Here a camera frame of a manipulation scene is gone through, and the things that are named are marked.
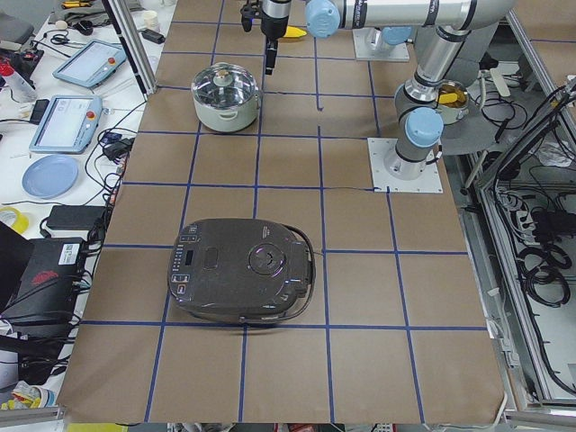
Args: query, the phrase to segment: brown paper surface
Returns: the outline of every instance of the brown paper surface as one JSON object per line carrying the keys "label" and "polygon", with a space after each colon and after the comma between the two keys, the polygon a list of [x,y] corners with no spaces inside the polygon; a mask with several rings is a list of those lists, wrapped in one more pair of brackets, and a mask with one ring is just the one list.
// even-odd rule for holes
{"label": "brown paper surface", "polygon": [[[176,7],[58,402],[87,422],[491,422],[503,389],[444,169],[443,195],[370,190],[365,138],[397,135],[393,92],[414,60],[369,69],[342,31],[282,41],[263,76],[244,3]],[[195,115],[189,85],[213,61],[263,87],[240,133]],[[310,236],[318,278],[298,319],[225,327],[175,307],[174,238],[212,217]]]}

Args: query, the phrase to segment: blue plate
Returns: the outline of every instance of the blue plate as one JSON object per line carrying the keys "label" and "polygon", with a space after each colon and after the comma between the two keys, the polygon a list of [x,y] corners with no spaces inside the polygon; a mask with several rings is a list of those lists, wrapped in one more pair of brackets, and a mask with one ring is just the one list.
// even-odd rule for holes
{"label": "blue plate", "polygon": [[50,155],[28,167],[22,187],[28,194],[45,200],[62,195],[78,177],[77,162],[70,156]]}

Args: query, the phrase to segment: metal mounting plate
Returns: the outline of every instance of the metal mounting plate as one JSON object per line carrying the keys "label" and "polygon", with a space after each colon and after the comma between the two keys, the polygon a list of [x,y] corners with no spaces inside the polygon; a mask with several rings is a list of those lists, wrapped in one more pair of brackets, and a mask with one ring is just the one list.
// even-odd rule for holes
{"label": "metal mounting plate", "polygon": [[366,37],[370,33],[371,28],[354,29],[354,49],[357,60],[379,60],[390,62],[408,62],[410,61],[410,54],[405,43],[391,47],[390,49],[383,49],[374,51],[366,42]]}
{"label": "metal mounting plate", "polygon": [[[372,183],[376,192],[408,192],[415,194],[441,194],[443,192],[440,174],[436,164],[426,165],[424,172],[416,180],[401,180],[391,175],[384,167],[384,155],[396,145],[397,139],[369,138],[370,168]],[[430,151],[427,160],[432,160],[434,153]]]}

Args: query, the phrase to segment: white desk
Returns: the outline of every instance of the white desk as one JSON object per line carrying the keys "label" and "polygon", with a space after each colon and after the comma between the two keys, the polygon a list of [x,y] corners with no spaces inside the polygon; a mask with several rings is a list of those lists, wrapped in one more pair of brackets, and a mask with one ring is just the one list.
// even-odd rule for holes
{"label": "white desk", "polygon": [[[160,23],[160,30],[162,34],[167,35],[172,15],[174,13],[174,6],[163,6],[158,0],[141,0],[141,4],[145,9],[155,10],[158,13],[158,20]],[[134,12],[132,14],[137,28],[143,28],[142,12]],[[44,32],[54,30],[55,26],[44,23],[38,32],[37,39],[42,38]],[[44,43],[50,44],[50,37],[55,32],[49,33],[49,37],[43,40]],[[113,30],[112,26],[95,28],[94,33],[89,36],[83,36],[75,30],[70,30],[68,37],[72,41],[89,42],[92,39],[101,41],[108,41],[118,43],[118,37]],[[151,60],[152,67],[155,68],[162,53],[164,45],[157,45],[148,40],[142,40],[144,48]],[[35,203],[21,203],[11,204],[14,208],[24,213],[30,221],[29,228],[23,233],[27,239],[35,239],[41,236],[39,224],[43,218],[48,216],[52,204],[36,204],[45,202],[58,202],[64,204],[82,204],[85,203],[90,197],[94,196],[101,186],[91,180],[85,170],[84,165],[90,152],[97,145],[95,136],[105,129],[114,126],[124,115],[132,110],[138,104],[144,102],[144,96],[136,83],[136,79],[131,71],[131,66],[128,61],[122,64],[118,71],[111,76],[102,85],[93,90],[85,89],[77,85],[71,85],[60,81],[52,76],[52,71],[66,60],[64,56],[59,55],[56,51],[49,48],[39,46],[44,50],[44,56],[39,65],[32,74],[32,80],[36,86],[38,97],[41,99],[50,99],[53,95],[100,95],[103,98],[104,111],[94,139],[81,155],[72,155],[71,157],[78,163],[78,179],[74,186],[67,191],[51,200],[42,200],[29,196],[22,188],[22,177],[26,169],[36,160],[44,158],[47,155],[30,153],[28,146],[32,140],[32,136],[36,131],[37,126],[28,123],[16,122],[2,122],[0,123],[0,133],[4,135],[0,141],[0,203],[13,203],[20,201],[32,201]],[[75,49],[62,46],[54,46],[57,50],[62,50],[67,54],[73,54]],[[10,98],[8,91],[0,92],[0,118],[19,118],[19,110],[25,104],[15,103]],[[139,107],[133,114],[131,114],[120,125],[123,128],[137,131],[144,105]],[[128,132],[122,132],[125,137],[134,136]],[[88,170],[93,176],[97,176],[95,172],[94,159],[101,154],[97,149],[88,164]],[[105,176],[108,173],[116,170],[116,165],[110,162],[106,157],[101,157],[97,161],[99,171]],[[104,200],[102,196],[96,197],[91,201],[92,205],[102,205]],[[66,236],[66,232],[59,232],[58,236]],[[77,232],[70,232],[70,235],[77,236]],[[94,259],[86,263],[86,268],[91,268],[95,263]],[[84,306],[86,304],[87,294],[80,295],[76,303],[76,311],[82,315]],[[71,346],[65,346],[62,356],[67,356],[71,351]],[[43,387],[50,388],[55,392],[59,391],[64,374],[57,377],[50,377]],[[22,430],[22,427],[15,427],[13,429]],[[58,430],[55,426],[49,426],[46,430]]]}

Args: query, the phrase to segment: tablet screen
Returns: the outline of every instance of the tablet screen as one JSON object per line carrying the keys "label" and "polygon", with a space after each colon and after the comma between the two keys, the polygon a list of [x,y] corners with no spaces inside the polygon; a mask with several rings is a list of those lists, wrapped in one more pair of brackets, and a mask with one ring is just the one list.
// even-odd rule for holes
{"label": "tablet screen", "polygon": [[36,147],[74,146],[91,102],[92,99],[57,99]]}
{"label": "tablet screen", "polygon": [[90,47],[73,58],[59,73],[78,81],[88,81],[96,72],[100,71],[102,65],[105,65],[108,59],[114,57],[118,51],[120,51],[119,48],[93,42]]}

